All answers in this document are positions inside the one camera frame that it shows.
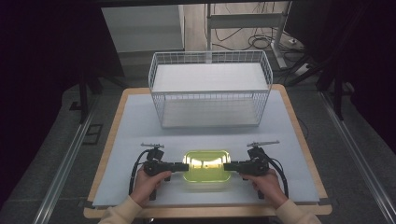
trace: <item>aluminum rail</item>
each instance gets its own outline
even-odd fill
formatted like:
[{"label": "aluminum rail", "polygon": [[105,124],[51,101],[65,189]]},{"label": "aluminum rail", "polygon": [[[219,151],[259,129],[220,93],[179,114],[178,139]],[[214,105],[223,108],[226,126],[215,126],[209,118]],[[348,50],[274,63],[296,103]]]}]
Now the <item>aluminum rail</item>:
[{"label": "aluminum rail", "polygon": [[378,204],[379,209],[381,210],[385,219],[389,224],[396,223],[396,210],[391,198],[386,193],[380,181],[376,178],[367,160],[364,159],[361,150],[359,149],[358,145],[356,144],[355,140],[350,134],[345,123],[336,116],[335,112],[332,109],[332,100],[330,99],[329,95],[320,92],[319,96],[323,100],[327,112],[330,114],[330,117],[332,118],[332,122],[335,124],[335,128],[341,134],[346,144],[346,148],[349,151],[349,154],[351,155],[353,161],[355,162],[356,166],[361,172],[361,175],[364,181],[366,182],[367,187],[372,192],[376,200],[376,203]]},{"label": "aluminum rail", "polygon": [[78,130],[75,137],[73,138],[73,142],[70,145],[69,149],[67,149],[67,152],[64,155],[64,159],[62,160],[61,165],[59,166],[58,171],[49,186],[47,194],[44,197],[43,202],[41,203],[40,208],[37,211],[37,214],[35,215],[35,219],[33,221],[34,224],[46,224],[49,222],[55,204],[59,199],[62,189],[64,188],[64,183],[78,154],[82,140],[84,139],[85,133],[90,126],[98,101],[99,96],[94,95],[92,97],[90,112],[85,121],[78,126]]}]

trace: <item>yellow container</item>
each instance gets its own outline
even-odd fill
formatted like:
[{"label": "yellow container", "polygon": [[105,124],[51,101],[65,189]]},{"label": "yellow container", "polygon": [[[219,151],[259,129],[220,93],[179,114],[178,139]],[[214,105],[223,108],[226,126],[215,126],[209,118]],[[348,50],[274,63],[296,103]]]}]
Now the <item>yellow container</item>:
[{"label": "yellow container", "polygon": [[231,173],[224,171],[223,163],[230,162],[230,154],[226,150],[194,150],[184,156],[189,171],[184,178],[193,183],[221,183],[230,179]]}]

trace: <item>hand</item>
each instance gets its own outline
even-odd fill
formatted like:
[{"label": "hand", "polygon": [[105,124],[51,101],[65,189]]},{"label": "hand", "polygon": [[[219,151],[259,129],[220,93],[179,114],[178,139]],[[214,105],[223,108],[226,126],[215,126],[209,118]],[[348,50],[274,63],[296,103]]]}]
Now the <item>hand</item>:
[{"label": "hand", "polygon": [[266,175],[240,175],[244,179],[251,180],[253,188],[255,190],[260,190],[264,194],[265,199],[275,209],[288,200],[279,186],[279,181],[277,180],[276,171],[274,169],[269,169]]},{"label": "hand", "polygon": [[155,189],[158,189],[161,185],[161,181],[166,177],[170,176],[172,172],[165,171],[155,176],[147,175],[143,168],[137,171],[137,177],[134,182],[134,191],[132,191],[130,197],[134,202],[143,207],[149,201],[149,195]]}]

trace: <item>beige sleeve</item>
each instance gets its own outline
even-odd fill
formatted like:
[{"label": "beige sleeve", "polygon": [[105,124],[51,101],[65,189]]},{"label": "beige sleeve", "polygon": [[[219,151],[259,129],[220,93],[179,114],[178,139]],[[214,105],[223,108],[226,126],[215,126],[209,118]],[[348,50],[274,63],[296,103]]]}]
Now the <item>beige sleeve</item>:
[{"label": "beige sleeve", "polygon": [[142,210],[131,197],[127,197],[123,203],[115,207],[107,208],[106,212],[103,214],[102,219],[99,224],[131,224],[134,217]]},{"label": "beige sleeve", "polygon": [[319,219],[312,213],[301,210],[297,205],[287,200],[276,209],[276,215],[284,224],[318,224]]}]

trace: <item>wire basket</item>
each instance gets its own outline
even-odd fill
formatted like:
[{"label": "wire basket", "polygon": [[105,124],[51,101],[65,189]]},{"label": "wire basket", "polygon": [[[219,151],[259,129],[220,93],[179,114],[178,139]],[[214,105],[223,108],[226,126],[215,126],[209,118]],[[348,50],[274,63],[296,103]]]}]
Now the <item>wire basket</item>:
[{"label": "wire basket", "polygon": [[273,73],[265,52],[157,52],[148,86],[163,128],[258,126]]}]

